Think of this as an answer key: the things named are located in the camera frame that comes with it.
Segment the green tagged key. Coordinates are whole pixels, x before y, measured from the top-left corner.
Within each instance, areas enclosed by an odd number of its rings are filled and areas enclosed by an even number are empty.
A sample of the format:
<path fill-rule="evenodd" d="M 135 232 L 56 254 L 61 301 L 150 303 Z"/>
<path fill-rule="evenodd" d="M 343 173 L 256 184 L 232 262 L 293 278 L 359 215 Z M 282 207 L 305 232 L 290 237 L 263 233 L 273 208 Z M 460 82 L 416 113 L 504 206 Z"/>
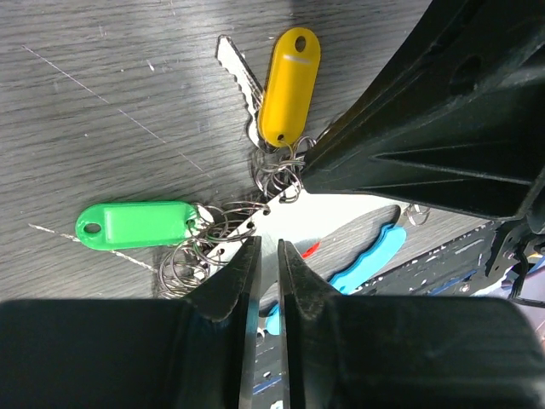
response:
<path fill-rule="evenodd" d="M 191 235 L 188 222 L 197 217 L 196 206 L 182 201 L 102 203 L 79 215 L 75 232 L 97 251 L 177 245 Z"/>

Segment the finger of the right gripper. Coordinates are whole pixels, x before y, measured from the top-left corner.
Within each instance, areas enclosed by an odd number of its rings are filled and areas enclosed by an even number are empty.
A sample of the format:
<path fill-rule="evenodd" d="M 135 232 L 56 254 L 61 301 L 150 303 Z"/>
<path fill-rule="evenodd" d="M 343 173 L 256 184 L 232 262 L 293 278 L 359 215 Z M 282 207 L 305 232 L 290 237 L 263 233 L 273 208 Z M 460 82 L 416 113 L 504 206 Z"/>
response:
<path fill-rule="evenodd" d="M 542 221 L 543 2 L 432 2 L 305 162 L 309 193 Z"/>

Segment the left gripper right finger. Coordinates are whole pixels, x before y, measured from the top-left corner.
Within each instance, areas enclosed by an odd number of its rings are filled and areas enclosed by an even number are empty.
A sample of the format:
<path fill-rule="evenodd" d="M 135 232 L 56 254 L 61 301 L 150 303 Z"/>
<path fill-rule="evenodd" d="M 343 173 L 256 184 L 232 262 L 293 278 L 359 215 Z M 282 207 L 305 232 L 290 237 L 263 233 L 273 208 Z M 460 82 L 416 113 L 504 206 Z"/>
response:
<path fill-rule="evenodd" d="M 345 296 L 278 243 L 287 408 L 541 408 L 544 353 L 511 302 Z"/>

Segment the yellow tagged key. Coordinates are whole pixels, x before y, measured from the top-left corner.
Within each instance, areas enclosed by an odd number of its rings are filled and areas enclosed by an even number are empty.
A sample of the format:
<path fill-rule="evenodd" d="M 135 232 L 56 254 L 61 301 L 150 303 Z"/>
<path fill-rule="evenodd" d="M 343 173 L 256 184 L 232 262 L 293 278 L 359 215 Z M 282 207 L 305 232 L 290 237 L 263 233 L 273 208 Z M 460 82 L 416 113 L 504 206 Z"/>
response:
<path fill-rule="evenodd" d="M 261 86 L 229 36 L 218 37 L 215 57 L 244 97 L 249 115 L 246 134 L 252 143 L 264 153 L 294 145 L 306 126 L 321 59 L 314 32 L 294 27 L 280 36 L 266 86 Z"/>

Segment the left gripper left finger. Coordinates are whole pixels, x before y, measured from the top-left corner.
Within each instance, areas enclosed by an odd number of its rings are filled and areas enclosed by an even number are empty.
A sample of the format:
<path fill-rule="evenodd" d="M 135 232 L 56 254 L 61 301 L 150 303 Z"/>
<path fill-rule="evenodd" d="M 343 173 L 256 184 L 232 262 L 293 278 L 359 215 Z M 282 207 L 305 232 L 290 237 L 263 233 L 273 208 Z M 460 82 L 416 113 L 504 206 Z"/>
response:
<path fill-rule="evenodd" d="M 261 239 L 177 300 L 1 305 L 4 408 L 248 408 Z"/>

